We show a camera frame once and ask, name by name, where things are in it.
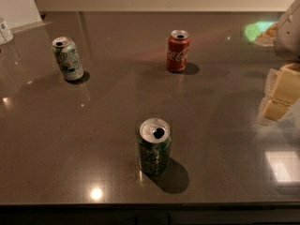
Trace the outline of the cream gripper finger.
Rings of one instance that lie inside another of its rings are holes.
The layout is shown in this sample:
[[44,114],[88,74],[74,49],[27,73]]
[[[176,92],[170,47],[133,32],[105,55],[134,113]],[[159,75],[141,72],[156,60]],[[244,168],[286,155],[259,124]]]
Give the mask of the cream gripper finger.
[[274,101],[293,105],[300,98],[300,64],[290,63],[269,70],[264,93]]
[[264,97],[259,107],[257,122],[261,125],[274,125],[278,122],[290,109],[270,97]]

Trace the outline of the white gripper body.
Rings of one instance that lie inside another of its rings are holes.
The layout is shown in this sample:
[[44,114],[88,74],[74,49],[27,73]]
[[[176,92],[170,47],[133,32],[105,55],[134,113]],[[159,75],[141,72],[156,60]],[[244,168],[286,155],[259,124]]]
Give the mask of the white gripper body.
[[279,18],[274,49],[282,59],[300,62],[300,0],[294,0]]

